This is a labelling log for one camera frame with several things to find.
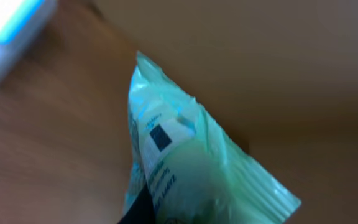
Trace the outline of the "teal tissue packet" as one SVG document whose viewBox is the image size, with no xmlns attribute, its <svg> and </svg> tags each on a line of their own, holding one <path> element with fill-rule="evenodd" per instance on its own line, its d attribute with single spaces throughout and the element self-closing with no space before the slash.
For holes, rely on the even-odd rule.
<svg viewBox="0 0 358 224">
<path fill-rule="evenodd" d="M 301 206 L 196 98 L 142 53 L 128 93 L 132 169 L 124 214 L 146 185 L 156 223 L 283 223 Z"/>
</svg>

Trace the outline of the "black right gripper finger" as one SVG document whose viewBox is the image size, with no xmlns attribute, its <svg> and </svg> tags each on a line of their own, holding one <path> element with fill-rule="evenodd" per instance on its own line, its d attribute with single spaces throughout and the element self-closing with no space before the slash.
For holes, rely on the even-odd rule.
<svg viewBox="0 0 358 224">
<path fill-rule="evenodd" d="M 145 185 L 129 211 L 117 224 L 155 224 L 152 197 Z"/>
</svg>

